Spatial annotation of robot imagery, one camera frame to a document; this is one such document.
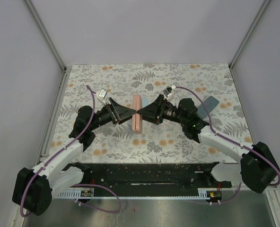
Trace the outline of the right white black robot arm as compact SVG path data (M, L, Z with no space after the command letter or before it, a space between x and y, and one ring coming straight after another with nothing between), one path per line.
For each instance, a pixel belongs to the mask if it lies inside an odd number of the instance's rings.
M173 106L163 95L137 111L143 120L156 125L163 120L179 123L188 139L216 148L235 160L235 164L216 164L204 175L204 182L209 187L223 181L239 182L262 193L279 176L280 168L265 143L242 143L221 135L212 130L211 124L202 120L197 112L192 99L183 98L178 106Z

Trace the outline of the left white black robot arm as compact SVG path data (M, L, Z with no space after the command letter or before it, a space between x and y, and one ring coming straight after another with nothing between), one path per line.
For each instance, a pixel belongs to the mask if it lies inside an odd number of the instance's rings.
M79 108L64 147L40 164L31 169L24 167L17 174L12 200L20 206L21 216L27 217L24 210L39 216L62 191L76 184L88 186L91 182L89 173L75 166L68 170L64 168L91 145L95 139L93 130L109 122L122 124L135 113L136 110L122 106L112 98L97 112L87 105Z

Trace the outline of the pink glasses case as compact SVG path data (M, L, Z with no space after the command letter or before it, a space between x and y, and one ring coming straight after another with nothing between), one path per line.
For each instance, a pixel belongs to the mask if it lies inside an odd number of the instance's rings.
M137 111L142 108L142 98L140 95L133 96L132 107L136 111L132 116L132 131L137 134L142 134L142 115L137 113Z

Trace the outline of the grey-blue glasses case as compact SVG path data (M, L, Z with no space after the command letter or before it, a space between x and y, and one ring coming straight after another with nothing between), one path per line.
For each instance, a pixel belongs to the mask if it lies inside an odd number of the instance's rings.
M209 96L203 103L204 103L205 107L207 108L208 113L211 113L219 104L219 100L213 96ZM197 112L198 116L201 119L205 119L208 116L207 111L204 108L203 104L201 104L198 107L198 112Z

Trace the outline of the light blue cleaning cloth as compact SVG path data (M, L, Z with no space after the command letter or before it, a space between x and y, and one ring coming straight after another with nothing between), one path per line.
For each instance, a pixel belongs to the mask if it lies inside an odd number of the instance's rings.
M142 98L142 107L146 107L150 104L150 101L148 98Z

